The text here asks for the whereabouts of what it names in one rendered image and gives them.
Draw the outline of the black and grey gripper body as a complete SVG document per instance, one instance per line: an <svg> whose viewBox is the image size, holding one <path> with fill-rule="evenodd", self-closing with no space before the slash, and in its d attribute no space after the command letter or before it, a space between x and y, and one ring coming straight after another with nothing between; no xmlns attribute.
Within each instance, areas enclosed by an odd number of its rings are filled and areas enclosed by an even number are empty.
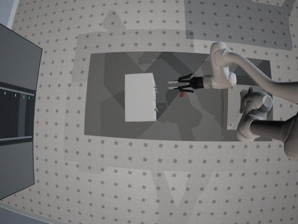
<svg viewBox="0 0 298 224"><path fill-rule="evenodd" d="M194 80L194 82L189 82L189 84L195 84L194 86L191 86L191 88L193 89L203 88L202 77L193 77L190 80Z"/></svg>

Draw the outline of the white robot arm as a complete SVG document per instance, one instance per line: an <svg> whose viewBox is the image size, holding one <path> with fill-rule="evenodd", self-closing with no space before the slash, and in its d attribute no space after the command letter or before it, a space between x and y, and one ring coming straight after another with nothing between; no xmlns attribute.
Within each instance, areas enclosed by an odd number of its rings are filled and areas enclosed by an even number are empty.
<svg viewBox="0 0 298 224"><path fill-rule="evenodd" d="M298 82L276 82L270 79L247 58L229 50L223 42L211 45L210 60L213 74L203 76L205 89L234 87L236 75L229 72L228 67L236 63L265 91L298 104ZM237 127L237 138L246 144L260 136L282 141L286 156L298 162L298 112L286 121L263 120L272 108L272 98L264 92L253 93L252 87L249 87L248 93L241 92L240 95L240 113L243 115Z"/></svg>

